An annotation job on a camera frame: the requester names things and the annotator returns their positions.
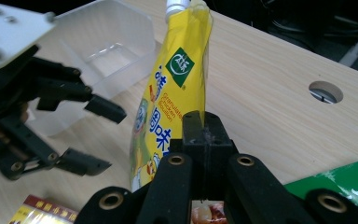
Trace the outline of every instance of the image on yellow package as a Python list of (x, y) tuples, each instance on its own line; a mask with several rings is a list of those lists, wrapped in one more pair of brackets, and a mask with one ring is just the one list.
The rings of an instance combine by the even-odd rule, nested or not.
[(213, 20), (202, 0), (174, 13), (167, 10), (168, 30), (145, 87), (131, 138), (131, 189), (153, 180), (170, 140), (182, 137), (187, 112), (205, 111), (207, 48)]

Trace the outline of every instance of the food packet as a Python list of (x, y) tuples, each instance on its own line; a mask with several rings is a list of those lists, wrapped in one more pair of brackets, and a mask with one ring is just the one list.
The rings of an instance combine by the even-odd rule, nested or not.
[(132, 130), (132, 191), (153, 180), (162, 156), (170, 152), (170, 140), (182, 138), (183, 115), (205, 111), (212, 24), (210, 10), (201, 0), (192, 0), (188, 8), (168, 18), (168, 31)]

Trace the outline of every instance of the plastic container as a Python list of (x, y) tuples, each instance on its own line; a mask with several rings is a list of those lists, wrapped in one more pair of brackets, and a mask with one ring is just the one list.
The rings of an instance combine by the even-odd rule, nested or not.
[[(39, 41), (37, 57), (79, 68), (94, 93), (111, 99), (150, 73), (155, 56), (151, 19), (120, 1), (96, 1), (57, 17), (58, 25)], [(54, 112), (30, 103), (28, 126), (53, 135), (82, 119), (86, 104), (61, 102)]]

